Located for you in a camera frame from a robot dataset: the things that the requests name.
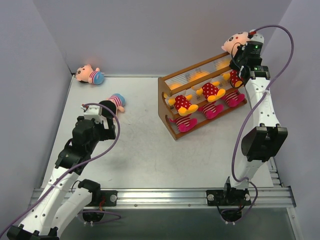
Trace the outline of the white pink plush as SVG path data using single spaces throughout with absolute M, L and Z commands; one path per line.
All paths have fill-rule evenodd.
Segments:
M 227 104 L 228 107 L 234 108 L 245 100 L 245 94 L 235 90 L 225 94 L 221 99 Z
M 185 133 L 185 132 L 188 132 L 190 131 L 192 128 L 194 128 L 197 123 L 198 123 L 198 120 L 196 118 L 190 118 L 189 115 L 186 115 L 186 116 L 180 116 L 176 119 L 169 119 L 169 121 L 171 123 L 175 123 L 179 132 L 181 133 Z
M 214 119 L 218 114 L 220 114 L 224 110 L 224 106 L 222 104 L 215 105 L 215 103 L 207 103 L 203 107 L 200 108 L 200 112 L 208 119 Z

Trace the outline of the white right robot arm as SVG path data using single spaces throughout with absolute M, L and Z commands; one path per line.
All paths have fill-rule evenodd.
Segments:
M 252 129 L 246 135 L 239 134 L 234 150 L 241 151 L 241 157 L 231 160 L 231 176 L 224 185 L 224 196 L 228 201 L 241 199 L 249 201 L 248 187 L 258 169 L 274 157 L 285 139 L 288 130 L 280 125 L 276 117 L 270 86 L 269 68 L 262 65 L 263 43 L 248 41 L 237 52 L 235 65 L 249 99 L 253 119 Z

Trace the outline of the black hair boy plush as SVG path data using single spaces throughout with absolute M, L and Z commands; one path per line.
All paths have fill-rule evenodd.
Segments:
M 109 108 L 116 116 L 118 116 L 118 112 L 125 112 L 126 100 L 121 94 L 114 93 L 106 100 L 100 101 L 99 104 Z M 103 116 L 105 119 L 112 119 L 114 122 L 116 121 L 115 117 L 103 107 L 101 108 L 101 116 Z

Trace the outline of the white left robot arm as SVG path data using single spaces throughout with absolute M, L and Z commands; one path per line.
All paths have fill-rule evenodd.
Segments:
M 107 119 L 108 128 L 96 114 L 79 116 L 69 139 L 59 153 L 49 181 L 38 200 L 11 225 L 6 236 L 10 240 L 58 240 L 63 231 L 85 206 L 100 198 L 100 185 L 83 180 L 71 197 L 63 202 L 70 187 L 85 166 L 94 161 L 92 153 L 100 141 L 117 142 L 120 123 L 116 116 Z

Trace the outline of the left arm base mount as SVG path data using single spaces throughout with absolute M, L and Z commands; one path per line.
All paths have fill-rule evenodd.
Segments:
M 115 207 L 117 205 L 118 192 L 116 190 L 102 190 L 100 192 L 99 206 Z

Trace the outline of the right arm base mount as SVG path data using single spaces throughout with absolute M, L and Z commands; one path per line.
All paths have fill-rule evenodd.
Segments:
M 248 189 L 236 189 L 231 187 L 230 177 L 227 178 L 223 189 L 206 190 L 208 206 L 249 206 L 251 197 Z

